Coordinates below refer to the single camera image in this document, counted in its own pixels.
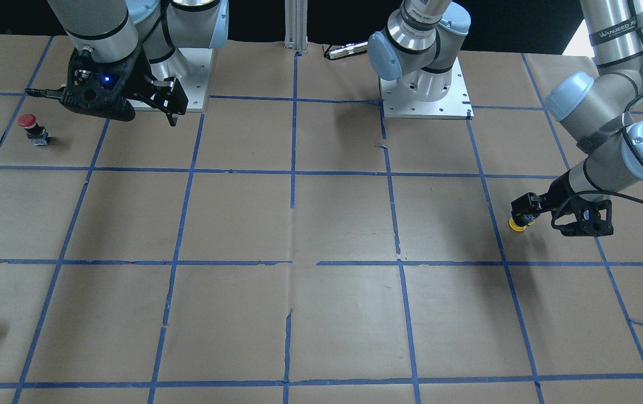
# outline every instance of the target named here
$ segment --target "red cap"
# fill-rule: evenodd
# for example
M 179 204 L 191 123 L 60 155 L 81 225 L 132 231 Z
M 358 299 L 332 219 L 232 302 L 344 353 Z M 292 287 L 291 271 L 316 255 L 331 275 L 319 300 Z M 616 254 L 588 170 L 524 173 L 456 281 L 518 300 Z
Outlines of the red cap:
M 17 125 L 22 126 L 23 128 L 32 128 L 35 126 L 37 118 L 35 118 L 32 113 L 26 113 L 22 117 L 17 118 Z

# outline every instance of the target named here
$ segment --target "blue grid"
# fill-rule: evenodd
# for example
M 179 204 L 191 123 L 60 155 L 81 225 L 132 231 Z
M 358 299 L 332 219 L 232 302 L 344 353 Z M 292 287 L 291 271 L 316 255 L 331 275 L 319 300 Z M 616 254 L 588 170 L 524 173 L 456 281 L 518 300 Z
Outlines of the blue grid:
M 35 71 L 31 77 L 29 85 L 34 81 L 37 72 L 44 61 L 44 57 L 47 54 L 50 43 L 52 43 L 52 38 L 45 46 L 45 49 L 42 53 L 42 56 L 39 59 L 39 62 L 35 68 Z M 427 173 L 427 172 L 393 172 L 391 169 L 391 162 L 389 157 L 388 149 L 384 149 L 386 171 L 385 172 L 351 172 L 351 171 L 297 171 L 296 170 L 296 107 L 298 102 L 311 102 L 311 103 L 370 103 L 373 105 L 380 106 L 380 116 L 381 116 L 381 128 L 382 128 L 382 138 L 386 139 L 386 131 L 383 123 L 383 108 L 381 108 L 381 102 L 378 100 L 324 100 L 324 99 L 301 99 L 298 97 L 298 57 L 301 57 L 300 53 L 296 53 L 294 56 L 294 76 L 293 76 L 293 97 L 292 98 L 277 98 L 277 97 L 228 97 L 227 95 L 211 95 L 211 98 L 220 98 L 220 99 L 251 99 L 251 100 L 286 100 L 293 104 L 293 120 L 292 120 L 292 153 L 291 153 L 291 169 L 290 171 L 253 171 L 253 169 L 198 169 L 196 168 L 196 155 L 198 154 L 199 144 L 201 141 L 201 135 L 203 134 L 203 123 L 204 115 L 201 115 L 199 127 L 198 127 L 198 136 L 196 137 L 196 143 L 194 147 L 194 153 L 191 160 L 189 169 L 174 169 L 174 168 L 109 168 L 109 167 L 96 167 L 96 161 L 99 155 L 99 151 L 103 145 L 104 136 L 107 132 L 109 121 L 104 124 L 104 129 L 99 137 L 98 145 L 95 150 L 95 154 L 91 163 L 88 167 L 50 167 L 50 166 L 0 166 L 0 169 L 50 169 L 51 171 L 86 171 L 86 182 L 81 187 L 80 197 L 78 198 L 77 205 L 75 207 L 75 212 L 73 213 L 72 219 L 70 221 L 70 226 L 68 227 L 67 235 L 65 241 L 63 242 L 62 250 L 60 251 L 58 259 L 0 259 L 0 263 L 11 263 L 11 264 L 55 264 L 55 271 L 50 281 L 49 289 L 47 295 L 45 296 L 44 306 L 39 317 L 39 322 L 36 327 L 36 332 L 29 348 L 29 353 L 27 354 L 26 362 L 19 378 L 18 383 L 0 383 L 0 389 L 15 389 L 15 395 L 13 398 L 13 404 L 17 404 L 19 401 L 21 392 L 23 389 L 49 389 L 49 388 L 149 388 L 149 404 L 152 404 L 154 401 L 155 389 L 157 388 L 175 388 L 175 387 L 275 387 L 283 388 L 283 404 L 288 404 L 288 389 L 290 386 L 312 386 L 312 385 L 352 385 L 352 384 L 411 384 L 414 387 L 414 396 L 417 404 L 421 404 L 421 395 L 419 393 L 420 384 L 456 384 L 456 383 L 519 383 L 519 382 L 533 382 L 537 394 L 539 396 L 539 402 L 544 402 L 544 396 L 542 394 L 542 382 L 545 381 L 558 381 L 558 380 L 593 380 L 593 379 L 643 379 L 643 373 L 619 373 L 619 374 L 538 374 L 534 355 L 532 354 L 532 347 L 529 340 L 529 335 L 527 335 L 526 326 L 523 319 L 522 307 L 516 295 L 516 289 L 514 287 L 511 271 L 509 268 L 514 266 L 593 266 L 593 267 L 603 267 L 606 269 L 609 276 L 609 281 L 611 281 L 612 287 L 616 292 L 616 297 L 619 302 L 619 305 L 622 309 L 622 312 L 627 320 L 627 325 L 629 331 L 632 334 L 634 342 L 636 344 L 638 353 L 643 362 L 643 349 L 640 344 L 640 340 L 637 337 L 637 333 L 634 329 L 634 322 L 637 320 L 631 319 L 627 313 L 624 301 L 622 299 L 619 288 L 616 284 L 616 279 L 612 273 L 612 268 L 614 267 L 643 267 L 643 263 L 637 263 L 636 261 L 608 261 L 606 259 L 605 253 L 603 251 L 602 245 L 598 238 L 596 238 L 596 245 L 598 246 L 599 255 L 601 256 L 601 261 L 508 261 L 506 259 L 506 254 L 504 253 L 503 241 L 501 240 L 499 234 L 498 223 L 496 222 L 494 210 L 491 205 L 490 194 L 488 191 L 488 186 L 486 185 L 486 179 L 489 177 L 494 178 L 536 178 L 536 179 L 555 179 L 554 176 L 534 176 L 534 175 L 491 175 L 485 174 L 483 171 L 483 164 L 481 163 L 480 154 L 478 148 L 476 147 L 476 141 L 473 133 L 472 124 L 467 120 L 467 128 L 469 131 L 469 136 L 472 141 L 472 146 L 475 153 L 476 164 L 479 169 L 478 174 L 474 173 Z M 539 97 L 539 102 L 543 106 L 542 108 L 526 108 L 526 107 L 498 107 L 497 105 L 473 105 L 474 108 L 499 108 L 499 109 L 509 109 L 509 110 L 528 110 L 528 111 L 543 111 L 547 117 L 548 124 L 552 130 L 555 141 L 558 145 L 558 150 L 563 158 L 563 161 L 566 165 L 566 168 L 569 168 L 568 161 L 566 159 L 563 148 L 558 140 L 558 135 L 555 133 L 555 128 L 550 120 L 550 115 L 548 114 L 547 107 L 545 107 L 544 100 L 540 96 L 539 88 L 537 87 L 534 79 L 534 75 L 530 71 L 529 64 L 527 63 L 526 56 L 522 54 L 522 59 L 526 65 L 527 73 L 534 85 L 535 92 Z M 26 95 L 18 93 L 0 93 L 0 95 L 5 95 L 6 97 L 21 97 L 12 117 L 8 122 L 8 126 L 3 133 L 3 136 L 0 139 L 0 148 L 3 142 L 6 139 L 7 133 L 11 126 L 13 125 L 14 118 L 19 113 L 19 110 L 24 102 Z M 65 259 L 65 253 L 67 251 L 68 243 L 72 236 L 73 230 L 75 228 L 75 223 L 78 217 L 78 214 L 81 209 L 81 205 L 84 201 L 86 190 L 88 189 L 89 181 L 93 176 L 93 173 L 96 171 L 134 171 L 134 172 L 187 172 L 188 173 L 188 182 L 185 191 L 185 199 L 183 200 L 183 207 L 180 217 L 180 228 L 178 229 L 178 235 L 175 245 L 175 251 L 173 259 L 171 261 L 122 261 L 122 260 L 72 260 Z M 286 318 L 285 330 L 285 352 L 284 352 L 284 363 L 285 370 L 284 376 L 280 380 L 244 380 L 244 381 L 233 381 L 233 380 L 219 380 L 219 381 L 167 381 L 160 382 L 157 380 L 160 364 L 162 363 L 162 353 L 163 346 L 165 342 L 165 335 L 167 330 L 167 321 L 169 311 L 172 304 L 173 296 L 173 287 L 176 275 L 176 268 L 179 265 L 199 265 L 199 266 L 217 266 L 217 265 L 275 265 L 279 263 L 291 263 L 290 261 L 201 261 L 201 260 L 181 260 L 178 259 L 180 255 L 180 246 L 183 238 L 183 228 L 185 227 L 186 211 L 189 205 L 189 195 L 191 192 L 192 182 L 194 179 L 194 174 L 198 172 L 214 172 L 214 173 L 242 173 L 242 174 L 278 174 L 286 175 L 291 178 L 291 195 L 290 195 L 290 206 L 294 207 L 294 192 L 296 186 L 296 176 L 386 176 L 388 180 L 388 191 L 390 198 L 390 207 L 391 207 L 391 219 L 394 228 L 395 235 L 395 245 L 396 253 L 400 256 L 401 247 L 400 247 L 400 238 L 398 233 L 398 225 L 396 220 L 396 202 L 394 199 L 393 192 L 393 179 L 394 177 L 468 177 L 468 178 L 478 178 L 481 181 L 481 185 L 484 189 L 484 194 L 486 197 L 486 202 L 489 207 L 489 214 L 491 221 L 494 227 L 494 234 L 496 236 L 496 241 L 498 243 L 499 253 L 501 255 L 501 261 L 409 261 L 403 260 L 401 258 L 396 261 L 320 261 L 318 265 L 388 265 L 388 266 L 397 266 L 399 269 L 399 276 L 401 279 L 401 292 L 403 297 L 404 304 L 404 314 L 406 319 L 406 332 L 408 337 L 408 348 L 411 360 L 411 378 L 395 378 L 395 379 L 312 379 L 304 381 L 290 381 L 289 379 L 289 368 L 291 363 L 290 347 L 291 347 L 291 327 L 292 327 L 292 312 L 289 313 Z M 55 284 L 59 275 L 60 268 L 66 264 L 77 264 L 77 265 L 122 265 L 122 264 L 136 264 L 136 265 L 170 265 L 170 280 L 169 280 L 169 290 L 167 299 L 165 301 L 164 307 L 164 316 L 163 324 L 160 328 L 160 337 L 158 340 L 157 354 L 155 355 L 155 365 L 153 369 L 153 374 L 149 382 L 122 382 L 122 383 L 105 383 L 105 382 L 69 382 L 69 383 L 30 383 L 26 381 L 27 372 L 29 371 L 29 366 L 31 364 L 34 352 L 36 350 L 36 344 L 39 340 L 39 335 L 42 332 L 42 327 L 44 325 L 45 316 L 47 315 L 47 310 L 49 308 L 50 300 L 52 299 L 52 294 L 54 292 Z M 522 330 L 522 335 L 524 338 L 524 343 L 526 345 L 527 355 L 529 356 L 529 364 L 532 371 L 531 375 L 520 375 L 520 376 L 507 376 L 507 377 L 480 377 L 480 378 L 419 378 L 416 370 L 416 353 L 414 352 L 414 334 L 412 329 L 411 313 L 409 310 L 408 303 L 408 291 L 406 289 L 406 274 L 404 268 L 406 266 L 417 266 L 417 265 L 431 265 L 431 266 L 468 266 L 468 265 L 481 265 L 481 266 L 503 266 L 504 273 L 509 285 L 509 291 L 516 308 L 516 314 L 519 321 L 519 326 Z

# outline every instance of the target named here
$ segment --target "metal post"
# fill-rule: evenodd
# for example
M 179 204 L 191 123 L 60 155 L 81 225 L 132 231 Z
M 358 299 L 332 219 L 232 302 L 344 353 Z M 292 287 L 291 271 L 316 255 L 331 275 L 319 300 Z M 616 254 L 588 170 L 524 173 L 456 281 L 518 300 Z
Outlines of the metal post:
M 306 2 L 307 0 L 286 0 L 284 46 L 287 49 L 306 52 Z

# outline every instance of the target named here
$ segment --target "black background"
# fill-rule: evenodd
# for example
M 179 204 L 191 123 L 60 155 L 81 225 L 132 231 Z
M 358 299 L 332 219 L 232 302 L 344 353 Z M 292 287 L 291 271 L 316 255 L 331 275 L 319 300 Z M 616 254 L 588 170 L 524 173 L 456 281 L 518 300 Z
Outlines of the black background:
M 578 0 L 456 2 L 472 16 L 463 43 L 466 51 L 561 54 L 583 20 Z M 383 28 L 400 4 L 401 0 L 309 0 L 309 41 L 365 41 Z M 59 35 L 65 31 L 45 0 L 0 0 L 0 33 Z M 283 0 L 229 0 L 230 39 L 277 42 L 284 40 L 284 34 Z

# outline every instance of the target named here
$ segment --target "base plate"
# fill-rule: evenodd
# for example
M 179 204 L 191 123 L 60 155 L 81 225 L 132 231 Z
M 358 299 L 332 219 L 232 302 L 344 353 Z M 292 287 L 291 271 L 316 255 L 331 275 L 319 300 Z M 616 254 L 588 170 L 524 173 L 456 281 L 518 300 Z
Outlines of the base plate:
M 213 49 L 180 48 L 181 53 L 189 61 L 191 74 L 180 80 L 182 88 L 189 100 L 187 112 L 202 112 L 206 102 L 206 90 L 209 85 L 209 73 L 212 71 Z M 135 111 L 156 111 L 155 108 L 143 102 L 130 100 Z
M 437 102 L 413 99 L 409 89 L 402 88 L 396 80 L 379 79 L 381 98 L 386 118 L 421 118 L 422 120 L 466 120 L 473 118 L 466 82 L 463 80 L 458 58 L 452 67 L 454 80 L 447 95 Z

